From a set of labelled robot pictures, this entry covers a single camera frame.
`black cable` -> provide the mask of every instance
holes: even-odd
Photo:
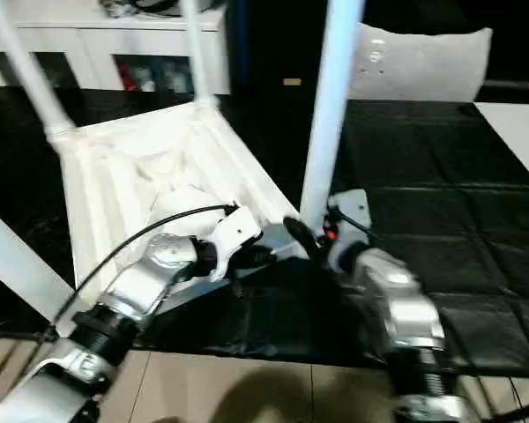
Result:
[[[470,406],[470,409],[472,410],[474,417],[476,418],[476,421],[482,421],[482,416],[480,414],[480,410],[476,407],[476,404],[474,403],[473,399],[468,395],[468,391],[466,390],[466,386],[463,385],[463,395],[461,397],[466,401],[466,403]]]
[[[21,377],[26,373],[27,368],[31,365],[32,361],[34,361],[35,357],[37,357],[37,354],[39,353],[39,350],[41,349],[42,345],[45,343],[45,341],[48,339],[49,335],[52,335],[54,333],[55,327],[63,317],[63,315],[67,312],[69,307],[74,303],[74,301],[78,298],[78,295],[80,292],[90,283],[90,281],[98,274],[99,271],[101,271],[106,264],[110,262],[115,256],[119,254],[120,251],[122,251],[124,248],[126,248],[128,245],[130,245],[132,242],[134,242],[136,239],[140,238],[141,236],[147,234],[148,232],[151,232],[153,229],[156,229],[159,226],[163,226],[169,222],[172,222],[173,220],[178,220],[182,218],[186,218],[188,216],[191,216],[193,214],[202,213],[202,212],[211,212],[214,210],[224,210],[226,214],[229,214],[230,212],[234,211],[237,207],[234,205],[228,205],[228,204],[220,204],[220,205],[210,205],[207,207],[200,207],[194,210],[189,211],[183,211],[182,213],[177,213],[173,216],[169,216],[167,218],[161,219],[155,223],[152,223],[151,225],[141,229],[136,234],[133,234],[130,238],[122,242],[120,245],[118,245],[111,253],[109,253],[106,258],[104,258],[89,274],[86,276],[80,285],[77,287],[77,289],[74,290],[74,292],[71,294],[71,296],[67,299],[67,301],[63,304],[61,308],[59,308],[59,311],[57,312],[56,316],[53,318],[47,329],[45,329],[37,341],[37,345],[35,346],[34,350],[31,354],[29,354],[29,357],[27,358],[26,362],[24,363],[24,366],[22,366],[21,370],[18,373],[18,377],[14,380],[14,384],[16,384]]]
[[[458,346],[458,349],[460,350],[461,355],[465,359],[466,363],[468,363],[468,366],[474,371],[474,377],[476,379],[476,382],[478,383],[481,394],[484,397],[484,401],[486,401],[489,413],[491,416],[495,417],[497,415],[497,408],[492,402],[492,397],[488,392],[488,388],[486,388],[486,386],[484,385],[484,381],[482,381],[482,378],[480,377],[480,375],[478,375],[478,368],[470,357],[470,354],[468,352],[468,349],[466,348],[464,341],[462,340],[462,337],[457,332],[457,328],[454,327],[449,318],[444,313],[442,313],[441,310],[439,310],[439,315],[441,317],[441,322],[443,323],[443,326],[445,326],[448,332],[450,332],[451,335],[455,338],[456,344]]]
[[[529,417],[529,404],[512,412],[498,414],[491,419],[484,420],[485,423],[512,423]]]
[[[342,212],[339,207],[331,207],[328,212],[333,213],[336,217],[339,219],[345,220],[346,223],[349,225],[352,225],[359,229],[360,231],[363,231],[366,235],[368,235],[370,238],[374,238],[379,240],[380,236],[372,232],[370,229],[368,229],[366,226],[361,225],[359,222],[357,222],[354,219],[349,218],[344,212]]]
[[[515,383],[513,382],[513,379],[511,379],[511,377],[508,377],[508,379],[510,381],[511,393],[513,394],[513,399],[518,402],[519,410],[521,410],[523,408],[523,404],[521,403],[521,397],[519,396],[518,389],[516,388]]]

